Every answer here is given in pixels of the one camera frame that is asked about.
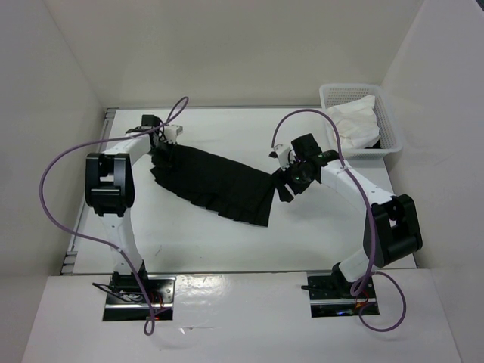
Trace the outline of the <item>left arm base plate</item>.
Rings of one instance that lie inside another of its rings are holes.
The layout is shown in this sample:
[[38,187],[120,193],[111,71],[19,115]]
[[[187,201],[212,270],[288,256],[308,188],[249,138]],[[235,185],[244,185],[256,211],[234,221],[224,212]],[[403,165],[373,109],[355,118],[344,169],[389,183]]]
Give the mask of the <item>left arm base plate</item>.
[[[175,298],[175,276],[148,275],[144,280],[147,297],[154,309],[156,321],[171,321]],[[134,278],[127,285],[99,284],[106,293],[103,321],[146,321],[150,317],[147,300]]]

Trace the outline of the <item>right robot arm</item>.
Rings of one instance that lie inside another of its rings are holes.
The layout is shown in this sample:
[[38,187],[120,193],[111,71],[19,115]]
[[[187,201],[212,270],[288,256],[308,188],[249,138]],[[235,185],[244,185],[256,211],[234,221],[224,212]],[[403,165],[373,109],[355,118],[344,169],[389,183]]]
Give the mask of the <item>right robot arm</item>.
[[279,199],[293,202],[296,216],[349,226],[355,219],[345,220],[336,205],[344,202],[363,221],[361,246],[331,269],[336,295],[360,295],[372,273],[422,248],[413,199],[377,186],[338,151],[323,151],[312,134],[290,144],[273,144],[270,156],[279,162],[273,174]]

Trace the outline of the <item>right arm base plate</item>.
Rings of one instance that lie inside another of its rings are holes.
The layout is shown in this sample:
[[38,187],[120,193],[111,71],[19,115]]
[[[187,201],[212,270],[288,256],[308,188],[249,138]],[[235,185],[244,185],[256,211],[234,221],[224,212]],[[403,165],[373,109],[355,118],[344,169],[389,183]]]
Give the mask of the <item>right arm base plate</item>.
[[358,317],[361,309],[363,315],[380,314],[372,279],[358,297],[350,295],[348,289],[339,291],[327,271],[307,274],[307,282],[301,289],[309,294],[313,318]]

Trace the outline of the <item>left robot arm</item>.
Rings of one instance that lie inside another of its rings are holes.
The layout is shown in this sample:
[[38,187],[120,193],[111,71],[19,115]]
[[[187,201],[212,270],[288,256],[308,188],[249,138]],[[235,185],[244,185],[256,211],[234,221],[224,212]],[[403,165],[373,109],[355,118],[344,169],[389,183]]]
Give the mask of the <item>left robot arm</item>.
[[138,252],[132,227],[131,208],[135,202],[132,167],[160,147],[174,145],[183,127],[165,126],[154,115],[143,115],[141,125],[113,146],[85,159],[85,201],[101,220],[107,234],[114,267],[107,291],[141,302],[150,295],[150,282],[144,260]]

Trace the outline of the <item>black skirt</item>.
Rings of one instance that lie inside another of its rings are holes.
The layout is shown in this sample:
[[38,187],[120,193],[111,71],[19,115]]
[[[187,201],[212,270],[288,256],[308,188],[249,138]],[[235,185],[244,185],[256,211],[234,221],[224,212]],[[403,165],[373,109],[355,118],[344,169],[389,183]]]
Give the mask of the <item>black skirt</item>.
[[159,186],[221,217],[268,226],[275,193],[269,173],[180,144],[175,155],[176,168],[150,170]]

